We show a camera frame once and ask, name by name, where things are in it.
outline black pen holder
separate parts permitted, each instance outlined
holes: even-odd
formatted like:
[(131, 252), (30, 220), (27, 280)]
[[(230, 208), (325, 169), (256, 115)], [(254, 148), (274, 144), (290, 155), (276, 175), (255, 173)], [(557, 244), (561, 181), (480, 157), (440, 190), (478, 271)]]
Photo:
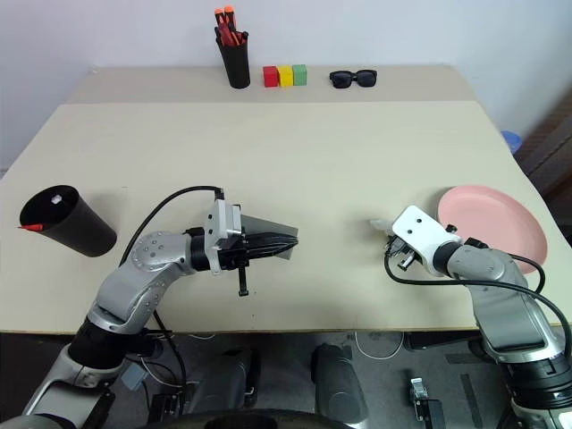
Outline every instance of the black pen holder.
[(216, 44), (223, 56), (224, 68), (233, 88), (242, 89), (250, 85), (250, 69), (248, 68), (248, 41), (239, 46), (223, 46)]
[(39, 234), (59, 241), (86, 257), (103, 255), (117, 240), (114, 230), (71, 186), (44, 189), (26, 203), (20, 213), (20, 224), (37, 223), (46, 226)]

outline gray floor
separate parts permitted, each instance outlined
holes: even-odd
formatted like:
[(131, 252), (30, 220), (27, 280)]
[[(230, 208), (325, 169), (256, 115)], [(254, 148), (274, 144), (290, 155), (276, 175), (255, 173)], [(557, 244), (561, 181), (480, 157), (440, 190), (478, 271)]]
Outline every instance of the gray floor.
[[(391, 360), (375, 361), (359, 354), (350, 332), (229, 334), (217, 335), (209, 341), (181, 334), (174, 339), (186, 359), (189, 378), (198, 381), (213, 357), (225, 350), (237, 346), (259, 349), (263, 369), (258, 408), (313, 410), (310, 356), (323, 342), (352, 348), (354, 367), (366, 395), (373, 428), (423, 427), (416, 421), (408, 401), (408, 380), (413, 376), (423, 377), (430, 396), (442, 401), (448, 428), (494, 428), (508, 400), (499, 368), (474, 358), (466, 343), (415, 352), (402, 349)], [(376, 355), (390, 352), (399, 339), (398, 333), (359, 334), (362, 348)], [(6, 419), (21, 412), (26, 398), (61, 346), (21, 335), (3, 335), (1, 345), (0, 411)], [(168, 350), (157, 361), (176, 371), (177, 366)], [(169, 391), (150, 377), (147, 384), (151, 394)], [(105, 428), (145, 424), (144, 392), (128, 391), (120, 382), (114, 385), (114, 392), (117, 399)]]

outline white wall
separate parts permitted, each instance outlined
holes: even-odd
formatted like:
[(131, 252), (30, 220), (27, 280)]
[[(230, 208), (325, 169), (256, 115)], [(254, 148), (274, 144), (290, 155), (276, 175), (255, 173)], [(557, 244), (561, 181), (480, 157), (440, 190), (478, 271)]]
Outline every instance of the white wall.
[[(0, 166), (92, 65), (218, 64), (221, 0), (0, 0)], [(250, 62), (451, 63), (526, 134), (572, 83), (569, 0), (236, 0)]]

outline pink plate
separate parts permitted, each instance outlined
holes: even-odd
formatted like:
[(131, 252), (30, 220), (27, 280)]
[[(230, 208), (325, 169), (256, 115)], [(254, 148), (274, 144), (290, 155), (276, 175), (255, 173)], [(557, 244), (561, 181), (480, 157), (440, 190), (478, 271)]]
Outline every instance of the pink plate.
[[(457, 186), (439, 201), (439, 222), (455, 225), (463, 239), (473, 237), (491, 248), (543, 264), (548, 243), (540, 224), (515, 199), (486, 186)], [(518, 263), (523, 273), (533, 267)]]

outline beige tabletop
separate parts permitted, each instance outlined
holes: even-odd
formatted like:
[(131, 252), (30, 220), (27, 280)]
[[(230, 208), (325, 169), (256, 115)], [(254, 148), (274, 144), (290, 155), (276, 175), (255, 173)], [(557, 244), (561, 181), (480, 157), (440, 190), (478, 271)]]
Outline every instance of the beige tabletop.
[[(445, 66), (377, 67), (376, 87), (336, 90), (327, 73), (337, 68), (310, 68), (307, 87), (269, 89), (253, 69), (245, 90), (220, 69), (90, 74), (0, 181), (0, 330), (75, 332), (143, 218), (193, 185), (224, 187), (244, 214), (298, 228), (299, 245), (290, 261), (252, 261), (247, 298), (236, 272), (179, 279), (158, 308), (175, 331), (475, 327), (464, 287), (390, 281), (386, 238), (368, 224), (410, 204), (434, 215), (445, 190), (469, 183), (538, 219), (545, 295), (570, 316), (572, 250), (465, 81)], [(77, 188), (117, 231), (109, 253), (88, 258), (16, 228), (24, 203), (55, 184)], [(179, 198), (146, 231), (200, 226), (211, 201)], [(420, 266), (407, 276), (427, 277)]]

